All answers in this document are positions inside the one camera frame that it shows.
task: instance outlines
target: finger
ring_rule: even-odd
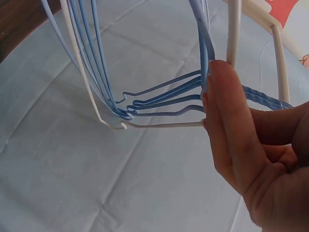
[[[236,191],[238,191],[232,159],[228,153],[225,131],[213,93],[211,78],[208,78],[208,93],[203,94],[203,102],[207,113],[207,131],[210,137],[215,169]]]
[[[211,62],[210,68],[235,177],[240,191],[246,192],[266,167],[266,154],[256,135],[253,118],[235,70],[220,60]]]
[[[268,145],[286,145],[292,143],[297,126],[308,109],[308,103],[292,109],[277,111],[251,109],[250,111],[260,142]]]
[[[298,158],[290,145],[263,145],[266,156],[272,163],[282,163],[288,172],[298,166]]]

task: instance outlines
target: blue clothes hanger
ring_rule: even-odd
[[[47,0],[41,0],[44,6],[44,9],[47,13],[48,18],[50,19],[52,26],[68,53],[70,59],[74,63],[74,65],[78,67],[76,63],[76,59],[72,54],[71,50],[66,45],[58,27],[55,22],[55,19],[49,9]],[[206,14],[203,14],[201,11],[202,6],[200,5],[200,0],[189,0],[191,7],[193,9],[194,15],[197,20],[197,28],[198,28],[198,39],[199,39],[199,49],[200,49],[200,61],[201,61],[201,70],[197,70],[183,76],[174,78],[165,83],[159,84],[150,89],[141,91],[139,93],[131,93],[131,92],[123,92],[123,98],[119,101],[114,99],[112,88],[110,85],[107,66],[104,57],[103,44],[101,42],[101,36],[99,31],[98,24],[98,12],[97,5],[95,0],[91,0],[91,10],[92,10],[92,18],[94,21],[95,34],[97,47],[94,45],[91,33],[89,22],[87,19],[87,14],[85,10],[84,0],[70,0],[70,4],[68,5],[68,14],[70,15],[70,20],[72,24],[72,30],[75,35],[75,39],[77,42],[78,50],[81,55],[81,60],[83,61],[86,70],[90,74],[92,82],[95,84],[95,87],[92,87],[92,90],[99,96],[100,100],[104,102],[104,104],[108,107],[108,109],[114,114],[120,117],[123,121],[129,121],[134,116],[178,116],[184,114],[190,110],[196,110],[204,112],[204,109],[201,105],[188,105],[183,109],[177,112],[153,112],[153,113],[141,113],[140,111],[158,108],[162,106],[177,104],[181,102],[188,102],[192,100],[201,100],[199,94],[191,94],[187,96],[180,95],[195,89],[197,87],[201,87],[201,92],[207,91],[207,77],[209,74],[208,64],[209,61],[215,60],[215,53],[213,49],[213,45],[211,42],[211,38],[209,35],[209,14],[207,8],[207,0],[204,0]],[[156,97],[147,99],[147,100],[139,100],[136,99],[133,101],[131,105],[125,106],[125,109],[119,107],[119,104],[124,103],[127,99],[127,96],[138,97],[152,91],[161,89],[168,85],[177,83],[181,80],[185,80],[190,78],[190,80],[185,83],[168,90],[164,93],[157,95]],[[292,106],[286,102],[271,98],[266,94],[259,92],[257,90],[251,89],[249,87],[243,86],[243,90],[245,92],[246,98],[253,102],[257,102],[259,104],[265,105],[271,110],[285,109],[291,108]]]

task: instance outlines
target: clothes hanger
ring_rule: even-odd
[[[41,0],[43,5],[45,6],[44,8],[46,8],[46,5],[48,6],[47,1],[46,0]],[[186,101],[191,101],[191,100],[200,100],[200,95],[198,94],[193,94],[193,95],[188,95],[185,97],[180,97],[180,98],[176,98],[176,96],[179,96],[180,94],[183,94],[185,92],[187,92],[188,90],[194,89],[198,86],[204,87],[204,89],[202,91],[207,91],[207,86],[205,85],[206,79],[207,79],[207,75],[208,75],[208,63],[209,60],[213,60],[214,57],[214,50],[213,50],[213,46],[211,43],[211,39],[209,36],[209,21],[207,20],[208,17],[208,8],[207,8],[207,2],[203,2],[203,4],[201,4],[201,2],[199,0],[189,0],[191,7],[193,9],[194,15],[197,19],[197,25],[198,25],[198,34],[199,34],[199,45],[200,45],[200,54],[201,54],[201,71],[195,71],[195,72],[191,72],[188,73],[186,75],[183,75],[181,77],[177,77],[173,80],[167,81],[165,83],[162,83],[158,86],[152,87],[148,90],[144,90],[141,91],[139,93],[130,93],[130,92],[123,92],[123,99],[119,100],[119,101],[115,101],[113,98],[113,94],[112,94],[112,90],[108,81],[108,74],[107,74],[107,68],[106,68],[106,64],[105,64],[105,59],[104,59],[104,54],[103,54],[103,46],[101,44],[101,39],[100,39],[100,32],[99,32],[99,27],[98,27],[98,16],[97,16],[97,9],[96,9],[96,1],[95,0],[91,0],[91,7],[92,7],[92,12],[93,12],[93,19],[94,19],[94,25],[95,25],[95,32],[96,32],[96,38],[97,38],[97,44],[98,44],[98,49],[99,49],[99,56],[96,55],[95,50],[94,50],[94,45],[92,43],[92,39],[90,37],[90,30],[89,30],[89,26],[88,25],[88,21],[87,21],[87,17],[85,15],[85,10],[84,10],[84,2],[83,0],[78,0],[79,2],[79,6],[80,6],[80,10],[81,10],[81,14],[82,14],[82,19],[85,25],[85,31],[86,31],[86,37],[88,39],[89,45],[90,45],[90,51],[86,48],[86,38],[83,35],[83,33],[81,33],[82,30],[82,26],[79,22],[79,20],[76,20],[76,17],[78,16],[77,14],[77,7],[75,4],[74,0],[70,0],[70,4],[68,5],[67,1],[65,0],[61,0],[61,8],[63,10],[63,14],[65,16],[65,20],[66,20],[66,24],[69,30],[69,34],[70,34],[70,39],[73,45],[73,49],[74,49],[74,53],[75,53],[75,57],[76,57],[76,63],[79,67],[79,70],[83,76],[90,100],[94,106],[95,112],[100,120],[100,122],[102,122],[103,124],[107,125],[108,127],[112,128],[112,129],[126,129],[127,126],[126,125],[130,125],[132,127],[136,127],[136,128],[173,128],[173,127],[196,127],[196,126],[201,126],[202,123],[199,122],[187,122],[187,123],[172,123],[172,124],[157,124],[157,125],[137,125],[134,123],[129,122],[128,120],[131,120],[133,118],[133,116],[177,116],[177,115],[181,115],[189,110],[198,110],[198,111],[204,111],[203,107],[200,105],[189,105],[183,109],[181,109],[178,112],[154,112],[154,113],[139,113],[139,110],[145,110],[145,109],[151,109],[151,108],[157,108],[157,107],[161,107],[164,105],[171,105],[171,104],[176,104],[176,103],[180,103],[180,102],[186,102]],[[232,65],[235,65],[235,60],[236,60],[236,53],[237,53],[237,49],[238,49],[238,42],[239,42],[239,30],[240,30],[240,16],[241,16],[241,7],[242,7],[242,3],[240,0],[230,0],[228,3],[229,6],[229,32],[228,32],[228,47],[227,47],[227,62],[229,62]],[[252,14],[252,11],[250,7],[248,7],[248,5],[246,5],[246,12],[248,14],[248,12],[250,14]],[[51,12],[48,15],[49,19],[52,22],[52,25],[56,31],[57,26],[55,25],[55,20],[53,20],[53,16]],[[280,34],[278,35],[276,32],[278,31],[275,26],[270,26],[270,28],[274,28],[274,39],[276,38],[276,41],[280,41]],[[60,41],[62,41],[61,43],[65,44],[63,38],[61,39],[62,36],[59,36],[59,34],[61,35],[61,33],[57,33],[57,36],[59,37]],[[288,100],[288,98],[286,96],[288,96],[288,92],[286,92],[286,85],[282,80],[285,80],[284,77],[284,68],[285,68],[285,62],[284,62],[284,54],[283,54],[283,48],[281,51],[280,46],[277,46],[276,49],[276,60],[277,60],[277,67],[278,67],[278,80],[280,79],[280,83],[279,83],[279,89],[281,88],[281,99],[283,98],[284,100]],[[95,65],[92,62],[92,58],[95,61],[95,65],[96,68],[98,70],[100,79],[96,77],[95,72],[93,71]],[[84,70],[84,66],[83,66],[83,62],[84,65],[87,69],[87,71],[89,72],[92,82],[95,84],[95,87],[97,88],[97,90],[95,90],[94,87],[91,86],[91,83],[89,84],[88,82],[88,78],[87,75],[85,73]],[[200,76],[195,77],[189,81],[187,81],[186,83],[172,89],[169,90],[163,94],[160,94],[154,98],[150,98],[147,100],[134,100],[132,105],[128,105],[126,107],[126,110],[124,109],[120,109],[118,108],[117,104],[122,103],[126,100],[127,96],[140,96],[143,95],[145,93],[160,89],[162,87],[165,87],[167,85],[170,85],[172,83],[184,80],[186,78],[195,76],[200,74]],[[105,103],[105,105],[116,115],[118,115],[120,118],[122,118],[123,120],[121,120],[120,125],[121,127],[113,127],[110,124],[108,124],[106,121],[104,121],[101,116],[100,113],[98,111],[98,107],[96,105],[96,102],[94,100],[94,97],[92,95],[92,90],[94,90],[94,92],[97,95],[102,95],[100,97],[101,101],[103,101]],[[280,100],[268,97],[267,95],[265,95],[264,93],[261,93],[257,90],[253,90],[250,89],[249,87],[243,87],[244,92],[246,94],[247,99],[252,100],[254,102],[258,102],[260,104],[266,105],[268,106],[270,109],[272,110],[276,110],[276,109],[284,109],[284,108],[291,108],[292,106],[289,105],[288,103],[282,102]]]

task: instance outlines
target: white plastic frame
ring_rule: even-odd
[[[277,64],[277,75],[278,75],[278,93],[279,100],[284,101],[286,103],[290,103],[290,93],[289,93],[289,83],[288,83],[288,75],[286,70],[283,44],[281,40],[280,33],[283,28],[278,20],[276,20],[273,16],[265,12],[262,8],[253,3],[253,0],[228,0],[229,14],[234,6],[242,6],[242,12],[245,13],[248,17],[252,18],[255,22],[260,24],[265,30],[270,32],[273,36],[274,45],[275,45],[275,54],[276,54],[276,64]],[[232,17],[236,17],[234,14],[229,15],[229,22],[236,22],[236,19],[232,19]],[[230,38],[230,30],[233,29],[233,25],[229,24],[229,37],[228,40],[234,41],[239,40],[238,37]]]
[[[190,0],[191,6],[194,11],[197,11],[199,15],[205,15],[204,9],[202,7],[195,7],[200,5],[200,0]],[[202,122],[184,122],[184,123],[169,123],[169,124],[156,124],[156,125],[137,125],[125,120],[121,120],[121,127],[113,127],[106,121],[104,121],[99,113],[97,104],[93,97],[89,82],[84,70],[84,65],[82,62],[81,54],[77,45],[77,38],[75,37],[72,21],[70,18],[69,8],[67,0],[60,0],[62,12],[65,17],[66,25],[69,31],[70,40],[73,46],[73,50],[76,56],[80,72],[83,76],[87,92],[89,94],[91,103],[95,109],[98,119],[101,123],[107,127],[114,130],[126,130],[127,125],[135,128],[177,128],[177,127],[200,127]],[[228,43],[227,43],[227,57],[226,61],[231,65],[235,66],[236,54],[239,45],[239,32],[240,32],[240,18],[241,18],[241,7],[244,9],[244,13],[255,20],[257,23],[261,24],[267,31],[272,32],[276,51],[276,61],[277,61],[277,72],[278,72],[278,87],[279,87],[279,99],[289,103],[289,88],[287,80],[287,71],[285,67],[283,46],[280,37],[280,31],[282,30],[281,25],[270,15],[266,14],[262,9],[257,8],[253,5],[250,0],[229,0],[229,25],[228,25]]]

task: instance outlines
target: wooden surface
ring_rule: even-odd
[[[53,13],[59,0],[49,0]],[[47,19],[40,0],[0,0],[0,62]]]

